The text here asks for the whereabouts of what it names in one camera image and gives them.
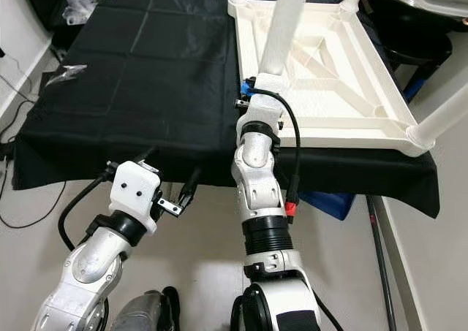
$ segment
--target plastic bag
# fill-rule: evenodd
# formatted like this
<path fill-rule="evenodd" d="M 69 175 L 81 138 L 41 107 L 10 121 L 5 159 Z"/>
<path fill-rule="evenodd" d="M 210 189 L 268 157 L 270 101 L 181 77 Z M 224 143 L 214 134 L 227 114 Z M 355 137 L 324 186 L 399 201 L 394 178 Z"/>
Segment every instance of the plastic bag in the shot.
<path fill-rule="evenodd" d="M 87 64 L 78 64 L 76 66 L 60 67 L 58 68 L 58 71 L 63 70 L 63 69 L 65 69 L 65 71 L 49 79 L 49 81 L 47 81 L 47 84 L 45 84 L 45 86 L 49 86 L 55 83 L 60 83 L 61 81 L 75 79 L 79 74 L 82 74 L 87 67 L 88 67 Z"/>
<path fill-rule="evenodd" d="M 96 8 L 97 0 L 67 0 L 62 17 L 69 26 L 84 24 Z"/>

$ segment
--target floor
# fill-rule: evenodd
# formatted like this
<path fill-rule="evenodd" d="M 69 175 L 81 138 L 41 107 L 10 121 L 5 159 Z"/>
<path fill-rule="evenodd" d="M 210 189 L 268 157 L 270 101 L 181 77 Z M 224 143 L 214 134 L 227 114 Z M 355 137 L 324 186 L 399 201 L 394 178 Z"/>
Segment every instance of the floor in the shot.
<path fill-rule="evenodd" d="M 23 106 L 15 128 L 5 138 L 18 130 L 28 109 Z M 43 216 L 62 186 L 56 183 L 12 191 L 10 178 L 11 171 L 0 214 L 11 224 L 27 224 Z M 60 241 L 56 222 L 61 209 L 88 182 L 68 182 L 56 209 L 32 227 L 13 230 L 0 225 L 2 330 L 29 330 L 42 301 L 59 281 L 68 252 Z M 100 185 L 72 212 L 67 229 L 74 242 L 82 238 L 95 215 L 107 213 L 109 191 L 109 183 Z M 290 232 L 312 286 L 343 328 L 388 330 L 365 198 L 356 198 L 344 221 L 301 203 Z M 181 218 L 164 216 L 156 234 L 143 238 L 134 249 L 124 265 L 120 284 L 110 296 L 110 320 L 133 297 L 172 285 L 181 295 L 182 330 L 228 331 L 233 300 L 249 285 L 242 272 L 243 242 L 234 189 L 201 186 Z M 389 271 L 398 330 L 406 331 L 401 301 Z M 323 314 L 322 330 L 334 330 Z"/>

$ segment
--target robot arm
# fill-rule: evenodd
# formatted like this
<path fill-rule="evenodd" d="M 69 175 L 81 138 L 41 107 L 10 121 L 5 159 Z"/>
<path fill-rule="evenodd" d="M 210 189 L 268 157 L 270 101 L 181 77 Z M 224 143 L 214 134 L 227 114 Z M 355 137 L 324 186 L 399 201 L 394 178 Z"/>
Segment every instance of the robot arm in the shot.
<path fill-rule="evenodd" d="M 144 234 L 153 235 L 163 211 L 179 216 L 195 192 L 181 205 L 161 198 L 159 171 L 144 161 L 117 167 L 110 192 L 111 216 L 97 216 L 90 238 L 66 259 L 60 282 L 44 301 L 33 330 L 98 330 L 104 301 L 118 284 L 122 263 Z"/>
<path fill-rule="evenodd" d="M 266 73 L 257 77 L 255 88 L 285 90 L 280 77 Z M 293 249 L 287 211 L 273 175 L 271 149 L 279 144 L 282 113 L 283 106 L 274 98 L 254 94 L 237 124 L 232 174 L 245 236 L 244 273 L 252 284 L 234 305 L 231 331 L 319 330 L 317 302 L 300 254 Z"/>

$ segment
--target black cloth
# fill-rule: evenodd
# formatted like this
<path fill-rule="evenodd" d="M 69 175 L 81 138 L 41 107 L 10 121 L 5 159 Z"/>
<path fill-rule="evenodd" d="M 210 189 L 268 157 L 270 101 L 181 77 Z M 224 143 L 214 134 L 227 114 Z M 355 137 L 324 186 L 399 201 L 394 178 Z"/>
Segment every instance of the black cloth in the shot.
<path fill-rule="evenodd" d="M 47 86 L 16 137 L 15 189 L 94 178 L 107 160 L 155 145 L 148 163 L 166 181 L 234 186 L 239 77 L 227 0 L 102 0 L 63 65 L 87 64 L 74 80 Z M 284 187 L 292 148 L 276 174 Z M 431 217 L 439 212 L 429 153 L 304 148 L 303 191 L 378 194 Z"/>

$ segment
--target white wall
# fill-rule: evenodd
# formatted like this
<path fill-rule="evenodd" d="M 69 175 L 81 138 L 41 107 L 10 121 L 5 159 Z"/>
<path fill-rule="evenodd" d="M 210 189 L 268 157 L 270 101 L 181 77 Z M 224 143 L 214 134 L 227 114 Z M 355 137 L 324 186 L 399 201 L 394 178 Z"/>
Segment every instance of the white wall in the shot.
<path fill-rule="evenodd" d="M 412 104 L 422 120 L 468 83 L 468 34 L 452 36 L 453 55 Z M 437 140 L 441 211 L 436 220 L 387 199 L 407 273 L 427 330 L 466 330 L 468 305 L 468 118 Z"/>
<path fill-rule="evenodd" d="M 0 47 L 19 61 L 23 72 L 31 73 L 49 44 L 50 34 L 42 27 L 28 0 L 0 0 Z M 9 57 L 0 58 L 0 74 L 16 89 L 25 80 Z M 0 81 L 0 117 L 14 96 Z"/>

